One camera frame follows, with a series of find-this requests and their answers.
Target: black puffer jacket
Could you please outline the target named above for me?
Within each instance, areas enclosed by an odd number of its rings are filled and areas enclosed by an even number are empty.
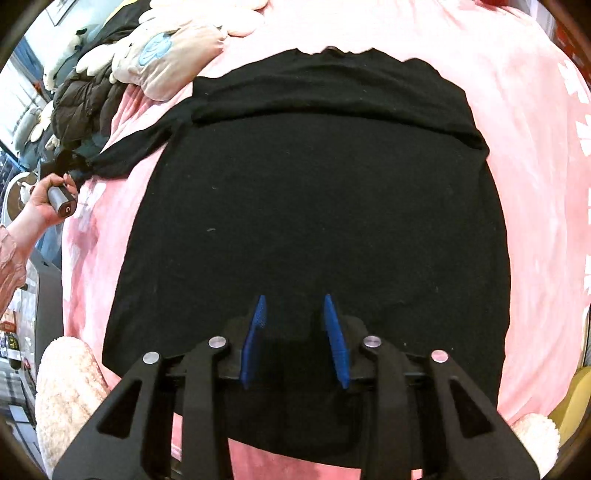
[[[109,81],[111,65],[96,76],[75,70],[66,77],[53,98],[51,126],[64,148],[73,150],[99,132],[111,135],[111,120],[117,113],[126,84]]]
[[[125,5],[100,30],[96,38],[85,45],[80,56],[93,48],[126,37],[139,26],[139,17],[150,9],[150,0],[138,0]],[[111,135],[111,120],[117,113],[125,88],[124,83],[109,82],[109,64],[96,76],[72,71],[53,99],[51,125],[63,148],[74,150],[95,133]]]

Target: silver bolt head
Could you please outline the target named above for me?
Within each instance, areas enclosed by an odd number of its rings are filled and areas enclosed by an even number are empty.
[[[221,348],[226,345],[228,341],[224,337],[211,337],[208,344],[211,348]]]
[[[377,348],[382,344],[382,339],[375,335],[368,335],[363,339],[363,344],[367,348]]]
[[[160,360],[160,355],[156,352],[148,352],[144,355],[144,363],[152,365]]]
[[[445,350],[434,350],[431,352],[431,358],[438,364],[444,364],[449,359],[449,355]]]

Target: finger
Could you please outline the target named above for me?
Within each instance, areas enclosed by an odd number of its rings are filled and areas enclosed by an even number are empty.
[[[67,173],[64,175],[64,181],[65,186],[68,190],[68,192],[70,192],[72,194],[72,196],[78,200],[78,189],[76,188],[76,184],[74,183],[74,179],[68,175]]]
[[[44,179],[41,179],[39,183],[37,183],[37,187],[42,188],[43,190],[49,190],[49,187],[60,187],[64,184],[64,179],[55,173],[50,173]]]

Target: light blue embroidery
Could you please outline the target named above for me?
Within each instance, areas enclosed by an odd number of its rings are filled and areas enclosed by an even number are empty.
[[[172,46],[173,42],[170,40],[170,33],[159,33],[146,43],[142,53],[139,54],[139,65],[145,67],[152,60],[161,59]]]

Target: bed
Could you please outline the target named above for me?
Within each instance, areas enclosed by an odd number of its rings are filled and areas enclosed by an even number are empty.
[[[547,6],[591,58],[589,41],[567,13],[572,3]],[[290,48],[315,53],[326,46],[352,52],[376,47],[400,60],[423,59],[466,91],[491,148],[488,163],[511,259],[511,325],[498,410],[508,423],[528,413],[549,415],[579,365],[591,292],[591,94],[574,63],[531,17],[473,0],[372,0],[363,6],[271,0],[263,13],[265,25],[231,38],[201,75],[218,77]],[[150,126],[190,94],[188,85],[159,103],[130,85],[108,145]],[[64,333],[84,340],[99,362],[129,233],[160,153],[126,180],[87,182],[64,227]],[[112,388],[118,377],[104,367],[102,372]],[[179,439],[177,423],[177,455]],[[261,478],[268,468],[291,469],[294,477],[324,468],[237,442],[232,455],[247,466],[240,475],[245,479]],[[324,474],[358,475],[336,467]]]

